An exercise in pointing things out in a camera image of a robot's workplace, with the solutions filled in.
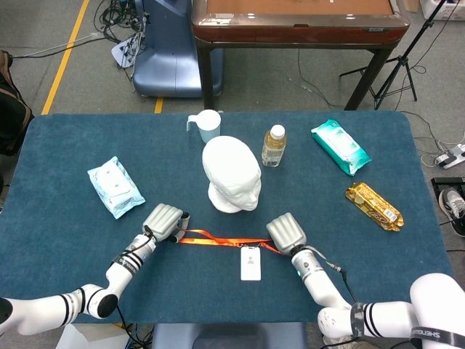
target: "bottle cap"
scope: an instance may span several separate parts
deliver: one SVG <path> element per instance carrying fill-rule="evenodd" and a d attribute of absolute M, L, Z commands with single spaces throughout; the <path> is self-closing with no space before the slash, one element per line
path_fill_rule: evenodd
<path fill-rule="evenodd" d="M 281 138 L 283 138 L 285 133 L 286 131 L 284 130 L 284 127 L 281 125 L 273 126 L 270 131 L 271 137 L 273 137 L 275 140 L 280 140 Z"/>

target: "black bag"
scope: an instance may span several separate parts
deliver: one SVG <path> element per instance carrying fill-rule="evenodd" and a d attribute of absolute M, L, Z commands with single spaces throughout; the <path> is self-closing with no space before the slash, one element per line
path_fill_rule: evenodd
<path fill-rule="evenodd" d="M 23 144 L 26 129 L 34 118 L 13 84 L 9 67 L 13 59 L 0 50 L 0 154 L 15 155 Z"/>

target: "white card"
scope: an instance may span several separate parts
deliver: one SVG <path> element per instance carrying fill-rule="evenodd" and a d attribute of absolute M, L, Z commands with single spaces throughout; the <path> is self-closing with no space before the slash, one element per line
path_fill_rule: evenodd
<path fill-rule="evenodd" d="M 260 281 L 262 270 L 260 268 L 260 248 L 240 248 L 240 279 L 242 281 Z"/>

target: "black table leg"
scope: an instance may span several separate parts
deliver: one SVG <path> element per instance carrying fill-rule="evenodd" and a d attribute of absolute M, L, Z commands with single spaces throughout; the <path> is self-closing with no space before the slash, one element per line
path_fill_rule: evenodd
<path fill-rule="evenodd" d="M 203 107 L 214 109 L 213 101 L 213 77 L 211 75 L 210 49 L 197 47 L 198 70 L 201 75 Z"/>
<path fill-rule="evenodd" d="M 347 102 L 345 111 L 355 111 L 362 102 L 366 95 L 366 92 L 370 89 L 373 81 L 378 76 L 379 71 L 383 68 L 383 65 L 391 55 L 393 48 L 389 49 L 377 49 L 374 51 L 374 56 L 371 58 L 370 64 L 366 68 L 365 73 L 355 87 L 352 96 Z"/>

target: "blue table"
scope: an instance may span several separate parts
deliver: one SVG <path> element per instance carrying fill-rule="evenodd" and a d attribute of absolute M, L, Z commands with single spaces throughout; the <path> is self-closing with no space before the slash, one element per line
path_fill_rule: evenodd
<path fill-rule="evenodd" d="M 311 138 L 336 119 L 373 161 L 355 178 Z M 253 212 L 223 214 L 207 196 L 203 143 L 185 132 L 185 114 L 52 115 L 29 127 L 0 219 L 0 296 L 30 299 L 93 283 L 106 287 L 110 261 L 142 230 L 158 203 L 191 214 L 191 228 L 221 237 L 265 237 L 265 225 L 291 212 L 308 243 L 348 270 L 362 302 L 408 300 L 412 282 L 451 274 L 407 119 L 395 112 L 224 113 L 222 134 L 259 159 L 264 133 L 281 123 L 281 165 L 262 168 Z M 119 220 L 103 206 L 87 170 L 117 156 L 146 203 Z M 398 208 L 405 226 L 382 230 L 344 197 L 364 181 Z M 328 274 L 349 299 L 340 275 Z M 128 322 L 315 321 L 320 310 L 288 257 L 262 250 L 262 280 L 240 280 L 239 249 L 162 243 L 121 298 Z M 107 322 L 117 321 L 113 314 Z M 95 322 L 79 316 L 80 322 Z"/>

